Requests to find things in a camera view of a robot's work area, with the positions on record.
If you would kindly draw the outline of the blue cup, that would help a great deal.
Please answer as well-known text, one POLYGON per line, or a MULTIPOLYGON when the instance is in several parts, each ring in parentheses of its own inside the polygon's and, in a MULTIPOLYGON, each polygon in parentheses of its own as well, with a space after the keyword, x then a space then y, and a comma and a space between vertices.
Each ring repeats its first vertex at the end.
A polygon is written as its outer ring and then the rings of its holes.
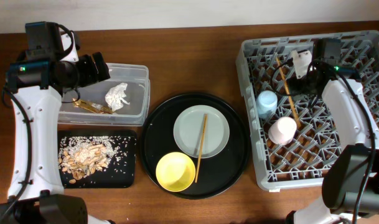
POLYGON ((266 119, 274 114, 277 108, 277 103, 278 97, 274 92, 269 90, 262 91, 256 99, 258 117, 266 119))

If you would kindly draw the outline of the yellow bowl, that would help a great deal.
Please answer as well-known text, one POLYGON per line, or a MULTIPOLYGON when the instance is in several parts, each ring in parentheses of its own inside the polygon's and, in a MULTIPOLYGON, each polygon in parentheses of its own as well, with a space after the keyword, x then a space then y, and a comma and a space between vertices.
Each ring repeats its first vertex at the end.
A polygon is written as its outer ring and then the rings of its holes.
POLYGON ((195 180, 195 174, 192 158, 181 152, 166 154, 156 166, 159 185, 170 192, 181 192, 189 188, 195 180))

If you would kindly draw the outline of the pink cup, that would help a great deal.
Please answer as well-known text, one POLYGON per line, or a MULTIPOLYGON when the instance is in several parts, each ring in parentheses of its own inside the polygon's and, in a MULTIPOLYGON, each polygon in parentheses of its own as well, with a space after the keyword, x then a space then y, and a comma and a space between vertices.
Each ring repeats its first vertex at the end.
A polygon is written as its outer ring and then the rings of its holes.
POLYGON ((284 116, 279 118, 268 130, 268 137, 274 144, 289 144, 297 130, 294 119, 284 116))

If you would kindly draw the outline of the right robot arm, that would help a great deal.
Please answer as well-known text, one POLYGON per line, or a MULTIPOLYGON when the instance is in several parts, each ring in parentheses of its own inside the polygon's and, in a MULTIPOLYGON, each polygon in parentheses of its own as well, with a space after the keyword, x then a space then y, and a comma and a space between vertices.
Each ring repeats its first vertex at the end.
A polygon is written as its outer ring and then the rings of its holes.
POLYGON ((324 177, 322 195, 292 211, 286 223, 356 223, 379 215, 379 128, 354 68, 313 60, 302 78, 289 79, 300 93, 317 92, 334 120, 341 155, 324 177))

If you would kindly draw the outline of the white tissue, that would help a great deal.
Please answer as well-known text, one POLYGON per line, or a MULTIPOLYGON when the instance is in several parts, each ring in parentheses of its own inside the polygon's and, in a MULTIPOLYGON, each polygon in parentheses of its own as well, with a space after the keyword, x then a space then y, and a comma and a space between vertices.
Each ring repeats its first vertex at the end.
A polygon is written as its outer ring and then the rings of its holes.
POLYGON ((127 87, 127 83, 120 83, 119 85, 110 88, 110 90, 105 95, 105 101, 112 112, 123 108, 124 105, 130 105, 130 102, 125 99, 125 90, 127 87))

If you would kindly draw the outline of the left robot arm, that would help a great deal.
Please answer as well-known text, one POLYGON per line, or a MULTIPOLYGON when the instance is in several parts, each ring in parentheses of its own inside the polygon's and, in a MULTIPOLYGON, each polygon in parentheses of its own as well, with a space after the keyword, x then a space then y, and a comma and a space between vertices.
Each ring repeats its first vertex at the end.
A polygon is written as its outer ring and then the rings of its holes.
POLYGON ((97 52, 76 60, 45 54, 12 63, 3 90, 16 121, 14 173, 0 223, 101 223, 80 197, 64 194, 58 171, 57 123, 65 89, 108 79, 97 52))

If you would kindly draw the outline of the gold snack wrapper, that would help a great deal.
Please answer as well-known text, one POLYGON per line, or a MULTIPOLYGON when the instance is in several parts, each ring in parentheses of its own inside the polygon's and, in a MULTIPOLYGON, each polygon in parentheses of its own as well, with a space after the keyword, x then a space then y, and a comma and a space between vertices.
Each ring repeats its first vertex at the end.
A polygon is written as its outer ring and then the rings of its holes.
POLYGON ((73 98, 73 105, 74 107, 82 108, 92 113, 113 114, 113 111, 110 108, 97 104, 97 103, 92 103, 86 100, 79 100, 79 99, 73 98))

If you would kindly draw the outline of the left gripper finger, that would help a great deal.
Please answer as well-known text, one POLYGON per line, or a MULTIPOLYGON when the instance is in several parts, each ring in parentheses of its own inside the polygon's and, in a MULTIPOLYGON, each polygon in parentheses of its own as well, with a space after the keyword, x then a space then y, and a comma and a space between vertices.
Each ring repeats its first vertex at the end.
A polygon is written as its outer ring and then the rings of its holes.
POLYGON ((95 63, 89 55, 79 57, 79 86, 88 86, 97 82, 97 69, 95 63))
POLYGON ((110 78, 109 68, 104 61, 104 58, 100 52, 93 54, 94 63, 97 69, 96 79, 98 82, 107 80, 110 78))

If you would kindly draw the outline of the food scraps and rice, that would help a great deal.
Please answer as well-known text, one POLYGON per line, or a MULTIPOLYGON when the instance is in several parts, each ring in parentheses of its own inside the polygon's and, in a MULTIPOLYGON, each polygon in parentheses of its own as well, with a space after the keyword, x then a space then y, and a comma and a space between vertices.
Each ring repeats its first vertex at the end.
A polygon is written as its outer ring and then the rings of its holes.
POLYGON ((99 184, 97 177, 111 172, 114 179, 125 174, 130 137, 121 136, 65 136, 59 142, 58 169, 65 187, 99 184))

